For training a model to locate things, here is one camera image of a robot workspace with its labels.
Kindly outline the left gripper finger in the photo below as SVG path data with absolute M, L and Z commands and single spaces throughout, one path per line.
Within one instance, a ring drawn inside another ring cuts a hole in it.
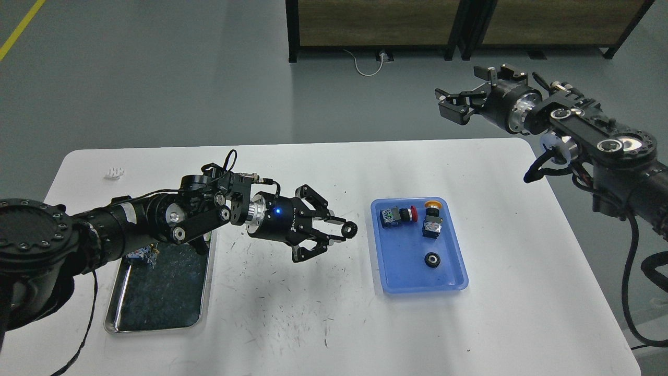
M 320 220 L 330 224 L 343 225 L 346 219 L 337 217 L 329 209 L 328 201 L 309 185 L 296 188 L 294 202 L 294 225 L 311 226 L 313 221 Z
M 327 252 L 332 245 L 344 242 L 348 238 L 349 235 L 326 234 L 317 229 L 298 229 L 291 235 L 292 262 L 300 263 L 313 259 Z M 302 246 L 303 241 L 314 243 L 313 247 Z

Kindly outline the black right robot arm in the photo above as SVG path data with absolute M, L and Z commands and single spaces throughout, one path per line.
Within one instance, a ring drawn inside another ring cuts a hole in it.
M 598 100 L 566 81 L 547 81 L 508 64 L 475 66 L 474 75 L 482 83 L 471 90 L 434 90 L 441 117 L 466 125 L 478 115 L 511 135 L 540 135 L 542 154 L 525 173 L 525 183 L 570 176 L 575 187 L 592 196 L 592 211 L 629 222 L 631 243 L 621 281 L 625 323 L 642 347 L 665 348 L 666 340 L 639 333 L 628 304 L 637 219 L 666 239 L 666 165 L 658 160 L 656 138 L 607 116 Z

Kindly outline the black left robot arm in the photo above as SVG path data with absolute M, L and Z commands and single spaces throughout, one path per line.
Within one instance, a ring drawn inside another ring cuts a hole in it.
M 73 295 L 76 276 L 151 243 L 188 244 L 205 255 L 208 233 L 244 225 L 252 238 L 290 246 L 300 263 L 357 235 L 357 224 L 337 217 L 309 185 L 284 197 L 273 179 L 234 173 L 237 156 L 232 149 L 224 165 L 183 176 L 176 190 L 115 197 L 71 216 L 65 205 L 2 199 L 2 334 L 57 312 Z

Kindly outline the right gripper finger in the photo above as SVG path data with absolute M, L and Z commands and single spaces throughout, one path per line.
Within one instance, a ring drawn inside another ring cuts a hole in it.
M 475 89 L 481 89 L 487 84 L 493 86 L 499 83 L 530 88 L 527 72 L 509 64 L 502 64 L 500 67 L 474 66 L 474 76 L 484 81 Z
M 479 86 L 459 93 L 449 93 L 436 88 L 439 114 L 448 121 L 466 125 L 472 116 L 482 115 L 482 110 L 486 106 L 491 92 L 491 86 Z

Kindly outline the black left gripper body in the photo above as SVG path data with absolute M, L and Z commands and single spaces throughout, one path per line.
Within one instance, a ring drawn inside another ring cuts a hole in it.
M 310 233 L 313 218 L 306 202 L 297 197 L 275 197 L 260 191 L 250 201 L 246 231 L 251 238 L 298 246 L 303 241 L 317 241 Z

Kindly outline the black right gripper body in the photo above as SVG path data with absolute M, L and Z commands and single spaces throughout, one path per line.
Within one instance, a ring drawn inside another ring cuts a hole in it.
M 536 135 L 536 107 L 543 95 L 525 81 L 500 79 L 486 90 L 484 104 L 478 114 L 511 135 Z

